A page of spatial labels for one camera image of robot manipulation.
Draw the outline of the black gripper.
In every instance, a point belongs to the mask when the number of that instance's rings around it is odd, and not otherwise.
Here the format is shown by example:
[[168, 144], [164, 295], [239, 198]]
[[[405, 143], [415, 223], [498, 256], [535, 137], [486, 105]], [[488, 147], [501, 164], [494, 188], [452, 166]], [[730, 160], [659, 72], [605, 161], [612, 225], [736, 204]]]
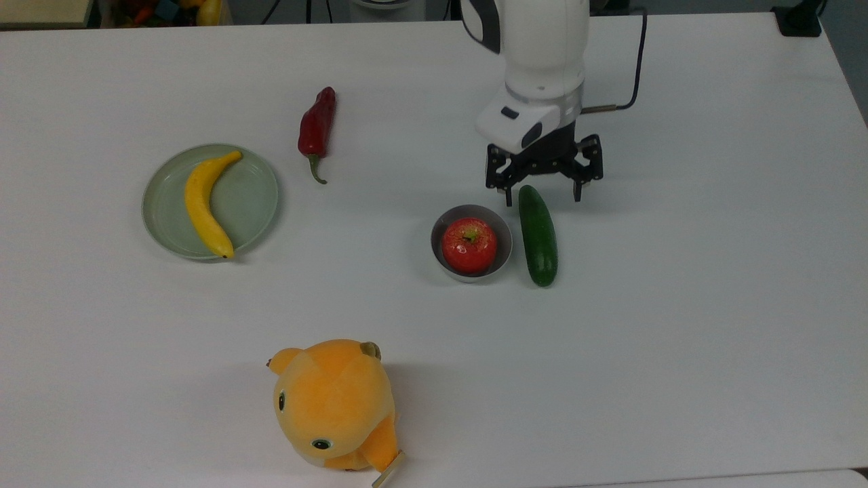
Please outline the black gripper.
[[599, 135], [576, 142], [576, 124], [556, 129], [513, 155], [495, 144], [487, 145], [486, 186], [501, 192], [505, 206], [513, 206], [512, 187], [527, 176], [560, 173], [573, 182], [573, 199], [582, 201], [583, 188], [604, 178], [604, 151]]

